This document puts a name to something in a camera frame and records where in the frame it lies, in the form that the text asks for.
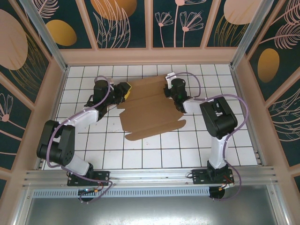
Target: decorative wallpaper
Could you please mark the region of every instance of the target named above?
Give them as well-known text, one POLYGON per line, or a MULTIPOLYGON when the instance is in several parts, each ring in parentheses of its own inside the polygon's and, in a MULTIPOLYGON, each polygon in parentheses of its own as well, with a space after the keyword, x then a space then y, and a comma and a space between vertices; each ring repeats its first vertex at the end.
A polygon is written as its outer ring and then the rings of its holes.
POLYGON ((20 3, 19 0, 16 0, 16 2, 19 4, 20 9, 23 11, 23 13, 25 14, 27 20, 29 21, 29 23, 31 24, 31 26, 33 27, 34 31, 36 32, 36 34, 39 36, 39 39, 42 41, 43 45, 45 46, 45 48, 47 49, 48 53, 50 54, 50 56, 52 56, 52 53, 50 52, 50 50, 48 49, 48 46, 46 45, 46 43, 44 42, 44 40, 41 38, 38 30, 36 29, 36 27, 34 26, 34 24, 32 23, 31 19, 28 17, 27 13, 25 12, 22 4, 20 3))
POLYGON ((262 0, 221 0, 207 47, 237 47, 262 0))
POLYGON ((300 79, 269 107, 290 166, 300 164, 300 79))
POLYGON ((287 0, 250 59, 267 100, 300 66, 300 3, 287 0))
POLYGON ((75 0, 32 0, 59 49, 91 48, 75 0))
POLYGON ((31 110, 0 84, 0 167, 10 170, 31 110))
POLYGON ((200 47, 211 0, 154 0, 153 47, 200 47))
POLYGON ((85 0, 98 48, 145 48, 144 0, 85 0))
POLYGON ((272 14, 272 12, 273 12, 275 6, 276 6, 277 3, 278 3, 278 1, 279 1, 279 0, 274 0, 274 1, 273 1, 272 7, 271 7, 271 9, 269 10, 268 14, 266 15, 266 17, 265 17, 263 23, 261 24, 260 29, 257 31, 256 35, 254 36, 253 40, 251 41, 249 47, 248 47, 247 50, 246 50, 246 54, 247 54, 247 55, 248 55, 249 51, 251 50, 251 48, 252 48, 254 42, 256 41, 257 36, 261 33, 263 27, 265 26, 266 22, 268 21, 270 15, 272 14))
POLYGON ((1 199, 1 196, 3 194, 5 185, 6 185, 6 180, 0 179, 0 199, 1 199))
POLYGON ((0 21, 0 73, 35 102, 49 61, 7 0, 0 21))

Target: robotic arm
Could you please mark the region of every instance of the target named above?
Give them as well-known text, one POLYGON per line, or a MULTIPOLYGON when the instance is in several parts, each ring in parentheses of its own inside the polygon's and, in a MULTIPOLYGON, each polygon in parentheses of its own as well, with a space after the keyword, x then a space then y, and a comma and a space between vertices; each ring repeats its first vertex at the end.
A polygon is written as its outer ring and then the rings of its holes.
MULTIPOLYGON (((124 102, 129 96, 131 90, 131 86, 127 82, 121 82, 117 85, 110 82, 108 85, 106 80, 95 81, 94 94, 90 96, 87 104, 84 106, 84 109, 99 103, 105 97, 108 88, 110 88, 110 93, 101 105, 92 110, 84 111, 84 113, 74 117, 72 120, 69 120, 58 130, 51 145, 51 162, 62 165, 86 178, 95 178, 93 165, 80 159, 75 154, 75 133, 103 118, 103 116, 107 113, 108 106, 118 105, 124 102)), ((39 158, 46 159, 50 138, 54 129, 58 127, 62 121, 57 122, 49 120, 45 123, 37 149, 37 156, 39 158)))
POLYGON ((164 92, 174 100, 176 109, 182 113, 202 113, 206 128, 211 135, 211 153, 207 162, 207 174, 212 182, 222 180, 228 172, 228 164, 223 159, 223 148, 227 136, 237 127, 237 119, 224 97, 212 101, 199 102, 187 95, 185 81, 175 73, 166 77, 164 92))

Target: wire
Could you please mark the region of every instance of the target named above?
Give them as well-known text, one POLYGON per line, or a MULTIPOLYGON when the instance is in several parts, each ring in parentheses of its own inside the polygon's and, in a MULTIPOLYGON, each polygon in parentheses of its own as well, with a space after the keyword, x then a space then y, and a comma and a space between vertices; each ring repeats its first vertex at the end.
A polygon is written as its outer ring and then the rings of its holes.
POLYGON ((246 102, 245 102, 242 98, 240 98, 240 97, 238 97, 238 96, 236 96, 236 95, 231 95, 231 94, 217 95, 217 96, 210 97, 210 98, 197 98, 197 97, 199 97, 200 94, 201 94, 201 85, 200 85, 200 81, 199 81, 199 79, 197 78, 197 76, 195 76, 194 74, 189 73, 189 72, 181 72, 181 73, 174 74, 174 75, 170 76, 169 78, 174 77, 174 76, 178 76, 178 75, 183 75, 183 74, 187 74, 187 75, 193 76, 193 77, 197 80, 197 82, 198 82, 198 85, 199 85, 199 95, 193 97, 194 100, 196 100, 196 101, 201 101, 201 102, 203 102, 203 101, 209 102, 209 101, 212 101, 212 100, 214 100, 215 98, 219 98, 219 97, 233 97, 233 98, 238 99, 238 100, 245 106, 245 109, 246 109, 246 116, 245 116, 245 119, 244 119, 244 121, 242 122, 241 125, 239 125, 234 131, 232 131, 232 132, 225 138, 225 143, 224 143, 224 146, 223 146, 223 153, 222 153, 222 157, 223 157, 224 162, 227 163, 228 166, 230 166, 230 167, 237 173, 237 175, 238 175, 238 177, 239 177, 239 189, 238 189, 238 191, 235 193, 235 195, 233 195, 232 197, 225 198, 225 199, 219 199, 219 200, 220 200, 220 201, 224 201, 224 200, 230 200, 230 199, 233 199, 235 196, 237 196, 237 195, 240 193, 240 189, 241 189, 241 185, 242 185, 242 179, 241 179, 241 176, 240 176, 240 173, 238 172, 238 170, 226 160, 226 158, 225 158, 225 150, 226 150, 226 145, 227 145, 227 143, 228 143, 229 138, 230 138, 235 132, 237 132, 238 130, 240 130, 240 129, 246 124, 246 121, 247 121, 248 116, 249 116, 249 109, 248 109, 248 106, 247 106, 246 102))
POLYGON ((187 175, 187 178, 189 179, 193 179, 193 176, 189 177, 189 175, 193 174, 192 172, 190 172, 188 175, 187 175))
MULTIPOLYGON (((99 77, 104 78, 104 79, 107 81, 108 86, 110 86, 110 83, 109 83, 108 79, 107 79, 105 76, 97 76, 97 77, 95 78, 95 82, 97 81, 97 79, 98 79, 99 77)), ((77 117, 77 116, 79 116, 79 115, 81 115, 81 114, 83 114, 83 113, 85 113, 85 112, 88 112, 88 111, 90 111, 90 110, 93 110, 94 108, 96 108, 96 107, 98 107, 99 105, 101 105, 101 104, 106 100, 106 98, 108 97, 110 91, 111 91, 110 88, 108 88, 108 89, 107 89, 106 95, 104 96, 104 98, 103 98, 99 103, 97 103, 97 104, 95 104, 94 106, 89 107, 89 108, 87 108, 87 109, 81 110, 80 112, 74 114, 73 116, 69 117, 68 119, 66 119, 65 121, 63 121, 61 124, 59 124, 59 125, 54 129, 54 132, 53 132, 53 134, 51 135, 51 138, 50 138, 50 140, 49 140, 49 144, 48 144, 48 148, 47 148, 47 153, 46 153, 46 162, 47 162, 47 165, 48 165, 50 168, 60 167, 61 169, 65 170, 65 171, 67 171, 67 172, 69 172, 69 173, 71 173, 71 174, 74 174, 75 176, 77 176, 77 177, 79 177, 79 178, 81 178, 81 179, 87 180, 87 181, 92 181, 92 182, 97 182, 97 183, 102 183, 102 182, 103 182, 103 183, 104 183, 104 182, 105 182, 105 183, 109 183, 109 186, 108 186, 108 188, 107 188, 105 191, 103 191, 98 197, 93 198, 93 199, 90 200, 89 202, 84 202, 84 201, 81 199, 81 196, 82 196, 82 194, 81 194, 81 195, 79 196, 79 199, 80 199, 81 203, 86 203, 86 204, 88 204, 88 203, 92 203, 92 202, 98 200, 98 199, 101 198, 103 195, 105 195, 106 192, 112 187, 113 182, 110 181, 110 180, 94 180, 94 179, 89 179, 89 178, 86 178, 86 177, 84 177, 84 176, 81 176, 81 175, 79 175, 79 174, 77 174, 77 173, 75 173, 75 172, 73 172, 73 171, 71 171, 71 170, 65 168, 64 166, 61 166, 61 165, 51 165, 51 164, 50 164, 50 150, 51 150, 51 146, 52 146, 52 143, 53 143, 53 140, 54 140, 54 137, 55 137, 56 133, 59 131, 59 129, 60 129, 64 124, 66 124, 67 122, 69 122, 69 121, 72 120, 73 118, 75 118, 75 117, 77 117)))
POLYGON ((232 182, 230 179, 228 179, 228 177, 227 177, 226 175, 224 175, 223 177, 224 177, 227 181, 229 181, 230 183, 233 184, 233 182, 232 182))
POLYGON ((98 190, 98 191, 102 191, 103 190, 103 183, 99 183, 99 185, 98 185, 98 187, 96 187, 96 189, 98 190))

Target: line art flower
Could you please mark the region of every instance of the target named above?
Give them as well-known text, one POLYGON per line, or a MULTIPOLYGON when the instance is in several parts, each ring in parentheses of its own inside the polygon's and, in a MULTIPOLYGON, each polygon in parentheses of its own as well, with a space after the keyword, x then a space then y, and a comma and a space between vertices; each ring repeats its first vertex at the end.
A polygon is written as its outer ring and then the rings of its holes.
POLYGON ((164 41, 163 41, 163 34, 162 34, 162 31, 161 31, 161 28, 164 27, 164 26, 172 25, 174 23, 174 20, 172 20, 170 12, 162 13, 162 14, 155 13, 155 18, 156 18, 156 21, 159 25, 161 43, 162 43, 163 48, 164 48, 165 45, 164 45, 164 41))
MULTIPOLYGON (((14 102, 14 98, 12 96, 7 95, 7 98, 5 99, 4 94, 3 93, 0 94, 0 122, 9 122, 16 127, 25 130, 25 128, 15 124, 14 122, 9 120, 9 115, 10 115, 12 107, 13 107, 13 102, 14 102)), ((0 130, 0 133, 21 141, 21 138, 14 136, 12 134, 9 134, 3 130, 0 130)))
POLYGON ((190 13, 187 17, 187 12, 180 13, 180 23, 183 30, 182 47, 184 47, 185 34, 188 31, 203 29, 201 13, 190 13))
POLYGON ((177 15, 178 15, 179 6, 196 5, 196 4, 201 4, 201 3, 205 3, 205 2, 206 2, 206 0, 175 0, 177 7, 176 7, 175 24, 174 24, 174 48, 176 48, 176 24, 177 24, 177 15))

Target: metal rail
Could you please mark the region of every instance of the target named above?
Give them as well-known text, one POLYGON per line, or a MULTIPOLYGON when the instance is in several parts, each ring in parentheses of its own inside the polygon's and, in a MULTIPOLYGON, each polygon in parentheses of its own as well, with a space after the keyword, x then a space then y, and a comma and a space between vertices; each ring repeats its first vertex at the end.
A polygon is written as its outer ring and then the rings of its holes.
MULTIPOLYGON (((271 166, 237 166, 242 177, 242 185, 268 185, 277 183, 271 166)), ((187 178, 194 168, 180 169, 132 169, 110 170, 110 180, 114 188, 157 188, 195 186, 187 178)), ((198 186, 217 186, 216 184, 198 186)), ((27 171, 24 189, 74 188, 67 186, 66 172, 62 170, 27 171)))

